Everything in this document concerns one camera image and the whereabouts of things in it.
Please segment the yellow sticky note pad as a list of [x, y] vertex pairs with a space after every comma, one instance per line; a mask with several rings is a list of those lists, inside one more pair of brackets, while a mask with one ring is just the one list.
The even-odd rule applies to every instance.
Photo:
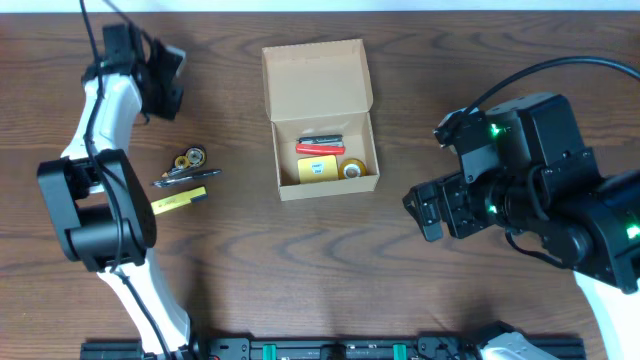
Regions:
[[302, 158], [297, 161], [301, 184], [336, 181], [339, 179], [335, 155]]

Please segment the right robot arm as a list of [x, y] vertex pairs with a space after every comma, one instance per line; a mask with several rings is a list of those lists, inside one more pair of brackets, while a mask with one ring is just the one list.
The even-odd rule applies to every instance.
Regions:
[[639, 355], [639, 174], [603, 176], [569, 101], [537, 93], [454, 112], [435, 132], [457, 172], [412, 187], [407, 212], [427, 241], [491, 226], [533, 233], [535, 257], [568, 269], [611, 359]]

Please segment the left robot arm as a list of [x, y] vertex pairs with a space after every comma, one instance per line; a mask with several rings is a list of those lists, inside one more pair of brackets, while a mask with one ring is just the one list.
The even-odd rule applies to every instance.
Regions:
[[198, 359], [204, 350], [153, 249], [155, 215], [128, 158], [139, 115], [173, 120], [183, 89], [173, 83], [184, 51], [131, 22], [103, 29], [105, 52], [82, 77], [85, 105], [76, 133], [37, 181], [64, 255], [116, 293], [139, 331], [136, 349], [86, 344], [84, 359]]

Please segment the red black stapler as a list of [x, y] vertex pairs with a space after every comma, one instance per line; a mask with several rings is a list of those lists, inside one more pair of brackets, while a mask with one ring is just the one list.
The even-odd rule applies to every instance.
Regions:
[[299, 138], [295, 150], [306, 155], [343, 155], [346, 147], [342, 135], [322, 135]]

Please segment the yellow tape roll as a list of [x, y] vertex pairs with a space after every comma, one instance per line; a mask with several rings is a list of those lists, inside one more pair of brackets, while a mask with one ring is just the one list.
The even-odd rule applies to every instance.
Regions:
[[344, 160], [338, 167], [338, 177], [340, 179], [354, 179], [367, 175], [365, 164], [355, 158]]

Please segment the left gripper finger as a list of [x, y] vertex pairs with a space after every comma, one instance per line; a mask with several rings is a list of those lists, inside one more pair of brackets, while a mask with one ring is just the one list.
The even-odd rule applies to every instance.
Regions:
[[165, 100], [162, 94], [146, 97], [142, 104], [142, 114], [145, 118], [150, 116], [164, 117]]
[[180, 110], [183, 98], [182, 88], [171, 88], [164, 94], [160, 117], [173, 121]]

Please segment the correction tape dispenser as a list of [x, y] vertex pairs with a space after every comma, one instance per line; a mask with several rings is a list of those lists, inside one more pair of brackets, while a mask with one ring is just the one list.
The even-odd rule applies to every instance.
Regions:
[[174, 168], [179, 170], [197, 168], [206, 162], [206, 158], [206, 150], [203, 147], [193, 146], [174, 159]]

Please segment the yellow highlighter marker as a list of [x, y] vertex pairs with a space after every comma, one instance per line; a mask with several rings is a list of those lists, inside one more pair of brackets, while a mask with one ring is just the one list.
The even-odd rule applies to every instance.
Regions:
[[200, 186], [189, 191], [184, 191], [169, 197], [156, 200], [151, 203], [154, 215], [166, 213], [191, 203], [204, 200], [208, 197], [205, 186]]

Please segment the black pen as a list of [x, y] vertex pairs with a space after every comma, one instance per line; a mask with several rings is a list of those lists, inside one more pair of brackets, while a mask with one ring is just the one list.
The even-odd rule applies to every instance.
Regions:
[[202, 170], [202, 171], [194, 172], [189, 175], [184, 175], [179, 177], [168, 177], [162, 180], [157, 180], [157, 181], [154, 181], [152, 185], [158, 188], [172, 187], [172, 186], [182, 185], [192, 181], [220, 175], [221, 173], [222, 173], [221, 169]]

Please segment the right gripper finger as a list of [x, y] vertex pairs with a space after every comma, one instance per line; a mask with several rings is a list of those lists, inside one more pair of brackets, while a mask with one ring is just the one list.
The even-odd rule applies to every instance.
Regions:
[[420, 204], [424, 199], [436, 198], [438, 204], [438, 194], [436, 186], [429, 183], [422, 183], [413, 186], [409, 192], [403, 197], [402, 202], [405, 210], [417, 222], [422, 223]]
[[420, 204], [422, 233], [428, 242], [434, 242], [443, 237], [441, 214], [437, 199], [424, 199]]

